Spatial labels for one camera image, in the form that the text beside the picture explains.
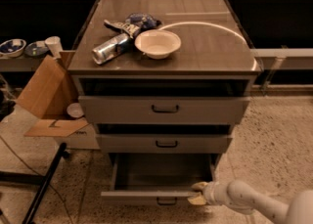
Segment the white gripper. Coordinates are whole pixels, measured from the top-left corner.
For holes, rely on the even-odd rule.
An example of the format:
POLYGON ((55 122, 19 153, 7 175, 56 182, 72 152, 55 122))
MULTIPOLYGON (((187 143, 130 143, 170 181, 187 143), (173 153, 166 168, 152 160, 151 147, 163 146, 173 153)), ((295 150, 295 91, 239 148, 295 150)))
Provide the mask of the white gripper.
POLYGON ((192 185, 194 191, 202 191, 188 197, 192 205, 226 205, 229 202, 227 187, 219 182, 198 182, 192 185))

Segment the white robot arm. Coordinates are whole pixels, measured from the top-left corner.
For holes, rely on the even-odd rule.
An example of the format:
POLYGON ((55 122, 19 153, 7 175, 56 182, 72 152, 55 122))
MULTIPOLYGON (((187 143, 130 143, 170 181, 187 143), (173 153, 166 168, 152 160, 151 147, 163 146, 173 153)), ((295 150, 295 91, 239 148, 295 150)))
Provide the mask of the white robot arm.
POLYGON ((234 180, 227 185, 219 182, 199 182, 188 197, 193 205, 225 205, 241 214, 255 210, 273 224, 313 224, 313 191, 297 194, 290 204, 279 202, 254 190, 249 184, 234 180))

